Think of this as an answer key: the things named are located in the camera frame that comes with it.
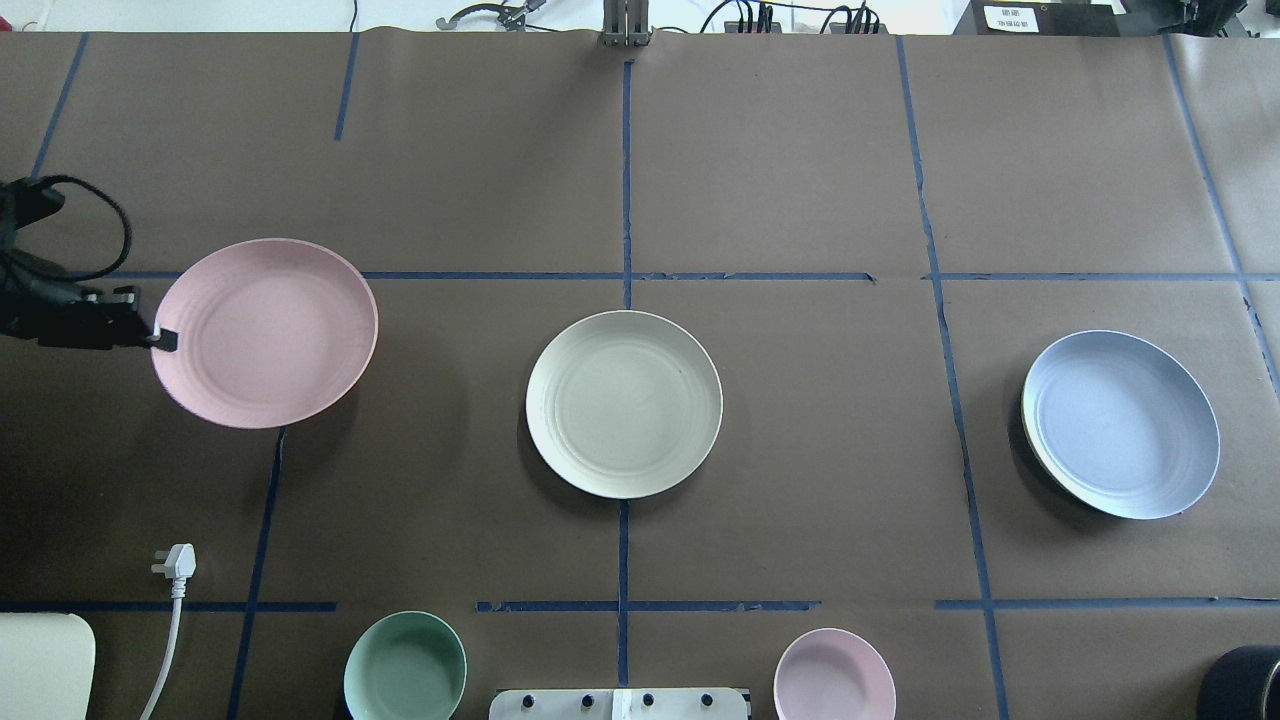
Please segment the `pink plate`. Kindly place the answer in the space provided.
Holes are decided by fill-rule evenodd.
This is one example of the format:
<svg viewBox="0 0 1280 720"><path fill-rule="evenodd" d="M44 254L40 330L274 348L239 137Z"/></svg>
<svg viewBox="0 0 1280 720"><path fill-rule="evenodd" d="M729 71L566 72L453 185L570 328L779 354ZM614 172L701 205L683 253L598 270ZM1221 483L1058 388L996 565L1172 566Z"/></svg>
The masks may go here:
<svg viewBox="0 0 1280 720"><path fill-rule="evenodd" d="M160 386L183 409L236 429L283 427L340 400L379 336L375 295L316 243L234 243L182 273L157 306L175 348L155 348Z"/></svg>

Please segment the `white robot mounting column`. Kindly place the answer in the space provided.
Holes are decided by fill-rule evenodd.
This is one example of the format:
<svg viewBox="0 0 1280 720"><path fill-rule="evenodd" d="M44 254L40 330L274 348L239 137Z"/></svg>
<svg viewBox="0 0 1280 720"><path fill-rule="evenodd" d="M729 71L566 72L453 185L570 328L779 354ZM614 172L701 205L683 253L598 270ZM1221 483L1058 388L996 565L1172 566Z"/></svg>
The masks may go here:
<svg viewBox="0 0 1280 720"><path fill-rule="evenodd" d="M751 696L730 687L508 689L489 719L751 719Z"/></svg>

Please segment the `cream plate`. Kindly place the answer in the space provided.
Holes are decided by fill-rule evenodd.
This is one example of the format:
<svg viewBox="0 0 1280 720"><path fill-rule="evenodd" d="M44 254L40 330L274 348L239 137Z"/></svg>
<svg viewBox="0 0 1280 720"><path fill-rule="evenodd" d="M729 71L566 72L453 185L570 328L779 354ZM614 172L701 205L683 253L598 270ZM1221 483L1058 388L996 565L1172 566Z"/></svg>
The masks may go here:
<svg viewBox="0 0 1280 720"><path fill-rule="evenodd" d="M603 498L666 492L718 439L724 395L694 334L652 313L616 310L562 329L538 356L524 401L547 465Z"/></svg>

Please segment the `white toaster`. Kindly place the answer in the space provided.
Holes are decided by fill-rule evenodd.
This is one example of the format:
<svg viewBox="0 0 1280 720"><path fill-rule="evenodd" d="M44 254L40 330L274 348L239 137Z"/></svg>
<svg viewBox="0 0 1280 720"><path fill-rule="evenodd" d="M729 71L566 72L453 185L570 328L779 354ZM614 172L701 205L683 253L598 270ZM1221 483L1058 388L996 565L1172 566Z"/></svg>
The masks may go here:
<svg viewBox="0 0 1280 720"><path fill-rule="evenodd" d="M1 717L86 719L96 664L88 623L69 612L1 615Z"/></svg>

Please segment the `blue plate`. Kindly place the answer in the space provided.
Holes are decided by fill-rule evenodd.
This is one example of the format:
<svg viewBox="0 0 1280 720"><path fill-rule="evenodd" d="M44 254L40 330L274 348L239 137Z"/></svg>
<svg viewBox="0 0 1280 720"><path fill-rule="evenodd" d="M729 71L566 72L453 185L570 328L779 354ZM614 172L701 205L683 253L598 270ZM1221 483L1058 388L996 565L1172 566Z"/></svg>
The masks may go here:
<svg viewBox="0 0 1280 720"><path fill-rule="evenodd" d="M1169 352L1120 331L1056 340L1021 387L1030 451L1070 496L1115 518L1156 520L1199 502L1222 443L1212 404Z"/></svg>

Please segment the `pink bowl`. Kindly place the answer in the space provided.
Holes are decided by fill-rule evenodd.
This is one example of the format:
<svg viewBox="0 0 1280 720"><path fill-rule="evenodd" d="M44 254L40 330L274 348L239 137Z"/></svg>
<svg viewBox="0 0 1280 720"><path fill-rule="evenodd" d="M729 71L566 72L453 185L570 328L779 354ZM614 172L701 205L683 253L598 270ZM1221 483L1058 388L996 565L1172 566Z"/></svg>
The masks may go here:
<svg viewBox="0 0 1280 720"><path fill-rule="evenodd" d="M792 641L774 669L780 719L895 719L897 692L884 657L861 637L819 628Z"/></svg>

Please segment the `aluminium frame post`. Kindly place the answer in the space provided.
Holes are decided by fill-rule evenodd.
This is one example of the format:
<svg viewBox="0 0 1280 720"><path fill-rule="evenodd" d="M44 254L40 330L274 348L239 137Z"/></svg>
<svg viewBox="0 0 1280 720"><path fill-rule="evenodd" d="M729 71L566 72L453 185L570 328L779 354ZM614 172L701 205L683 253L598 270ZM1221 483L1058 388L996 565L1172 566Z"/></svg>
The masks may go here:
<svg viewBox="0 0 1280 720"><path fill-rule="evenodd" d="M653 29L648 0L604 0L602 3L600 45L604 47L645 47Z"/></svg>

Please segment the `dark blue saucepan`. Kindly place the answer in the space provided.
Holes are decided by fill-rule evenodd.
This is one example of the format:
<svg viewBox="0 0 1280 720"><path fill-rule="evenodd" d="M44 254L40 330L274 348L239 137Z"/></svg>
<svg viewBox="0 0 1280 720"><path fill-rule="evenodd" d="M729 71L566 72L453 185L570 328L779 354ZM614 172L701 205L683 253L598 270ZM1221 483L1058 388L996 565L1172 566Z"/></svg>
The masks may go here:
<svg viewBox="0 0 1280 720"><path fill-rule="evenodd" d="M1228 651L1204 674L1196 719L1279 719L1279 646Z"/></svg>

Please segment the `black box with label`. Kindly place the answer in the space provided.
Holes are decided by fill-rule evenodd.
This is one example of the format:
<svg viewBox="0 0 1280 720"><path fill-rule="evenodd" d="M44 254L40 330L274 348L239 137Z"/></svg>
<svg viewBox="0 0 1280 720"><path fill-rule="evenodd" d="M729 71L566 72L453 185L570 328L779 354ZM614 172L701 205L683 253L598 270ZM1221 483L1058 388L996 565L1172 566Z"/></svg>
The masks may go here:
<svg viewBox="0 0 1280 720"><path fill-rule="evenodd" d="M969 1L954 36L1037 35L1050 37L1119 37L1110 5L1053 1Z"/></svg>

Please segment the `green bowl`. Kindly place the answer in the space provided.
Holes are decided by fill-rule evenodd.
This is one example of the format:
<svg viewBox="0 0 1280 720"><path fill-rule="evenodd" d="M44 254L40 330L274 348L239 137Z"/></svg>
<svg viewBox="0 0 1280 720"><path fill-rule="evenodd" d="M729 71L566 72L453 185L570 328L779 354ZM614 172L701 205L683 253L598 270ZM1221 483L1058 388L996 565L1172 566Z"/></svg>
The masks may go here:
<svg viewBox="0 0 1280 720"><path fill-rule="evenodd" d="M468 676L454 628L424 611L388 615L355 642L343 674L352 719L451 719Z"/></svg>

